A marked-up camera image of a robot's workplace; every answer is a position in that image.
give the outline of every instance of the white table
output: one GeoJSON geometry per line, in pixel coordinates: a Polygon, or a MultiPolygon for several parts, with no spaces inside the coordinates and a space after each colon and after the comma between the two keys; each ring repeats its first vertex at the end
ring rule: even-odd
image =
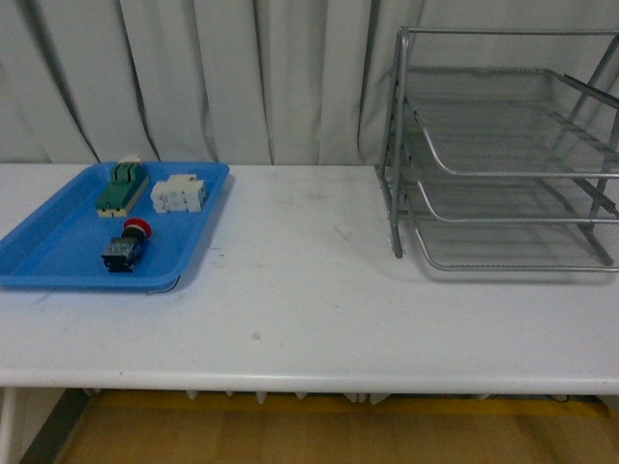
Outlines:
{"type": "MultiPolygon", "coordinates": [[[[84,167],[2,165],[0,236],[84,167]]],[[[232,166],[220,206],[169,293],[0,290],[0,386],[619,394],[614,275],[397,260],[371,167],[232,166]]]]}

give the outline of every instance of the desk organizer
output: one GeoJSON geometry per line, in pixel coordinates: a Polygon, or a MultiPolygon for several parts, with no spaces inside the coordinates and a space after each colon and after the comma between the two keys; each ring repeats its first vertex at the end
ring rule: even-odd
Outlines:
{"type": "Polygon", "coordinates": [[[619,100],[595,85],[619,31],[400,28],[378,179],[442,270],[619,271],[619,100]],[[417,34],[610,36],[588,83],[529,68],[409,67],[417,34]],[[585,104],[614,115],[600,136],[585,104]]]}
{"type": "Polygon", "coordinates": [[[132,273],[111,274],[101,255],[126,217],[99,217],[95,201],[115,163],[93,165],[72,179],[0,242],[0,285],[18,288],[156,292],[175,285],[221,194],[229,168],[220,163],[147,162],[150,184],[130,217],[147,220],[153,235],[132,273]],[[208,198],[201,212],[157,214],[150,192],[171,174],[196,174],[208,198]]]}

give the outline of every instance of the yellow strip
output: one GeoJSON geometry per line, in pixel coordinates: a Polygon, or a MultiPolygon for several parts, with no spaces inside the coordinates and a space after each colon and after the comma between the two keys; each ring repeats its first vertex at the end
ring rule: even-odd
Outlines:
{"type": "Polygon", "coordinates": [[[189,399],[183,391],[103,391],[93,397],[96,407],[180,409],[194,411],[237,411],[269,413],[332,413],[393,415],[464,416],[616,416],[603,403],[568,401],[558,403],[523,399],[435,399],[389,397],[377,405],[351,403],[343,395],[308,396],[299,400],[292,394],[271,393],[264,404],[253,393],[200,393],[189,399]]]}

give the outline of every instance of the green electrical component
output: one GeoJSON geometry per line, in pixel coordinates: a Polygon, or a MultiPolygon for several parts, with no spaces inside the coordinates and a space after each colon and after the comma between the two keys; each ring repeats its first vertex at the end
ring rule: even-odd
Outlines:
{"type": "Polygon", "coordinates": [[[119,162],[111,171],[109,184],[97,198],[97,213],[102,218],[126,217],[149,182],[141,162],[119,162]]]}

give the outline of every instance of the wire mesh shelf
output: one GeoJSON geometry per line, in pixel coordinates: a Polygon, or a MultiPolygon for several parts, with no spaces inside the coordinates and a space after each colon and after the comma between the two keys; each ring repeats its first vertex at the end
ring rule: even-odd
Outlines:
{"type": "Polygon", "coordinates": [[[421,128],[406,125],[404,153],[427,210],[451,222],[618,223],[619,182],[565,177],[475,177],[446,173],[435,162],[421,128]]]}
{"type": "Polygon", "coordinates": [[[619,271],[619,100],[595,87],[619,31],[595,32],[613,38],[588,83],[544,69],[409,68],[418,33],[592,34],[399,30],[377,166],[396,257],[403,200],[438,269],[619,271]],[[614,113],[609,136],[581,114],[590,102],[614,113]]]}
{"type": "Polygon", "coordinates": [[[619,271],[612,224],[453,223],[436,219],[409,190],[415,234],[429,263],[445,271],[619,271]]]}

